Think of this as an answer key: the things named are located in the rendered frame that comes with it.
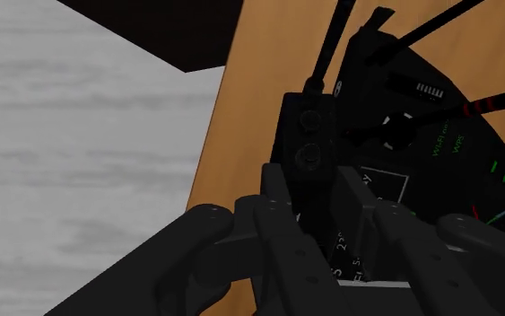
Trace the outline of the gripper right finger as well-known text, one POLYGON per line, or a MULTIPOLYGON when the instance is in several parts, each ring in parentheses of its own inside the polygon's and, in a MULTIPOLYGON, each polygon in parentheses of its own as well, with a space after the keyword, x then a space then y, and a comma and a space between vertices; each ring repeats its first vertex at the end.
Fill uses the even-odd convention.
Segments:
POLYGON ((427 224, 352 167, 336 170, 333 218, 366 275, 404 277, 425 316, 505 316, 504 232, 461 214, 427 224))

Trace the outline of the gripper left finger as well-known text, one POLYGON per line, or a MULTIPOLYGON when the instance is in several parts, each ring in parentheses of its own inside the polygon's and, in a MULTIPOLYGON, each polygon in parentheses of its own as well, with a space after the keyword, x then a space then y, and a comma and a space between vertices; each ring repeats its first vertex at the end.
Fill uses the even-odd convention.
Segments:
POLYGON ((261 279, 256 316, 349 316, 275 163, 262 168, 260 194, 233 211, 193 207, 45 316, 199 316, 249 277, 261 279))

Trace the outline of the black router with antennas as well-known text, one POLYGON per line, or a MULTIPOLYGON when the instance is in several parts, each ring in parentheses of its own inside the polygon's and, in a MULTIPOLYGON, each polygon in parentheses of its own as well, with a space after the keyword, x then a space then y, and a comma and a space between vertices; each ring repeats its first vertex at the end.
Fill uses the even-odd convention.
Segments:
POLYGON ((505 110, 505 92, 470 101, 413 50, 482 1, 460 0, 402 37, 382 30, 393 10, 377 7, 349 39, 334 89, 324 93, 355 3, 338 0, 312 76, 283 96, 271 159, 283 166, 300 225, 337 277, 368 277, 367 257, 330 218, 338 166, 353 167, 377 198, 425 223, 460 213, 505 233, 505 143, 485 119, 505 110))

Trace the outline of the light wooden table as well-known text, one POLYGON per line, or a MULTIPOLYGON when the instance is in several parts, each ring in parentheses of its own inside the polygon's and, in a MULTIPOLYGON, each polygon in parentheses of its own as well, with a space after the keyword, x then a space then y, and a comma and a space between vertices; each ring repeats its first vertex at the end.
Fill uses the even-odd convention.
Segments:
MULTIPOLYGON (((258 191, 283 94, 316 63, 336 0, 244 0, 196 175, 195 206, 258 191)), ((415 45, 469 98, 505 91, 505 0, 484 0, 415 45)), ((505 140, 505 112, 490 123, 505 140)))

